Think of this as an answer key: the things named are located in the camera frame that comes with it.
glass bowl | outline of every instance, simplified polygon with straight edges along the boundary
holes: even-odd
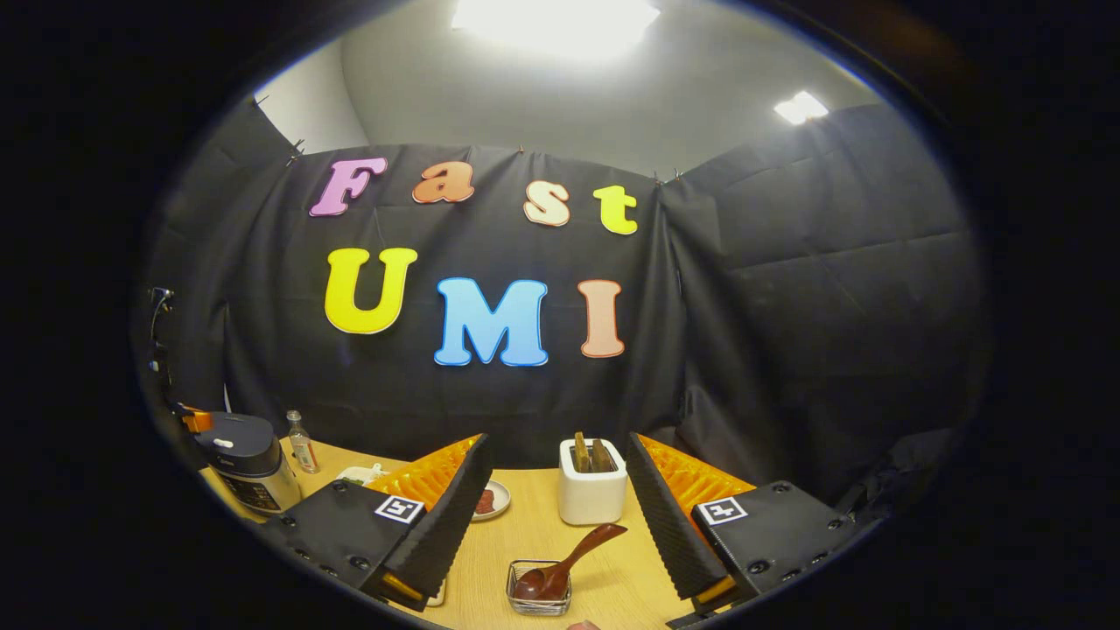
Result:
[[[568,606],[571,605],[571,576],[568,576],[568,590],[564,592],[562,600],[519,600],[513,596],[513,585],[517,583],[517,580],[522,575],[534,568],[543,568],[559,562],[560,560],[513,560],[510,563],[510,573],[505,580],[505,596],[510,600],[510,605],[513,606],[514,611],[520,612],[521,614],[547,617],[556,617],[568,612]]]

black fabric curtain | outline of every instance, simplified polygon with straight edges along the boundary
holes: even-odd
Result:
[[[171,395],[184,404],[225,408],[221,337],[206,332],[214,321],[213,295],[223,275],[215,263],[228,259],[223,250],[241,247],[245,221],[255,215],[252,192],[268,186],[264,183],[274,179],[277,168],[293,154],[264,112],[251,99],[243,100],[169,182],[166,198],[144,226],[143,242],[138,243],[144,259],[137,270],[139,293],[130,305],[130,341],[137,352],[140,388],[159,430],[196,467],[205,461],[164,404],[160,377],[171,374]],[[234,225],[240,228],[232,230]],[[175,291],[168,302],[171,309],[156,317],[155,326],[157,302],[148,294],[152,287]],[[159,373],[148,365],[153,359],[152,333],[169,351]]]
[[[989,362],[978,249],[895,110],[831,112],[663,192],[696,453],[833,502],[900,437],[964,419]]]
[[[278,433],[295,408],[317,439],[403,460],[486,432],[498,467],[554,466],[576,430],[616,444],[636,430],[832,501],[899,437],[960,421],[983,372],[984,291],[964,212],[886,106],[832,112],[665,184],[494,148],[374,146],[290,165],[286,151],[211,186],[180,244],[189,253],[159,260],[181,269],[165,281],[180,296],[185,404],[220,408],[225,383],[235,411]],[[372,157],[389,167],[345,213],[308,214],[333,163]],[[444,161],[472,165],[474,194],[417,203],[420,174]],[[538,179],[567,188],[567,224],[526,220]],[[600,221],[592,192],[613,185],[637,203],[633,234]],[[371,254],[360,308],[380,300],[380,251],[417,251],[388,330],[327,321],[327,256],[340,248]],[[436,287],[449,277],[475,279],[491,308],[514,280],[544,282],[548,362],[437,364]],[[622,286],[618,356],[580,352],[577,285],[589,279]]]

ceiling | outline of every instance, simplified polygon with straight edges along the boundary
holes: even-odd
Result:
[[[661,178],[788,122],[774,105],[808,90],[829,109],[880,102],[804,40],[726,4],[647,0],[640,44],[573,59],[451,30],[458,0],[416,0],[342,39],[342,73],[379,143],[485,145]]]

plate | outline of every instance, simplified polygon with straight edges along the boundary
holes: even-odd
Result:
[[[444,604],[444,591],[446,591],[446,590],[447,590],[447,578],[445,577],[444,582],[440,583],[440,585],[439,585],[439,592],[436,593],[436,596],[435,597],[428,597],[428,605],[430,605],[430,606],[442,605]]]
[[[475,513],[470,517],[470,520],[486,520],[496,517],[497,515],[505,511],[510,507],[510,491],[505,489],[501,483],[489,480],[486,482],[486,490],[494,493],[494,511],[487,512],[485,515]]]
[[[362,466],[351,466],[343,472],[338,473],[335,479],[352,479],[358,481],[362,485],[370,483],[371,481],[385,476],[388,472],[381,470],[381,464],[374,464],[373,467],[366,469]]]

white wall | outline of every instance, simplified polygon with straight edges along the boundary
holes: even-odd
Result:
[[[343,80],[342,41],[335,40],[277,75],[254,93],[261,110],[305,154],[370,143]]]
[[[735,3],[647,1],[662,12],[642,41],[590,61],[452,30],[458,0],[413,0],[345,35],[343,76],[376,145],[523,145],[662,179],[788,128],[774,105],[802,90],[879,102]]]

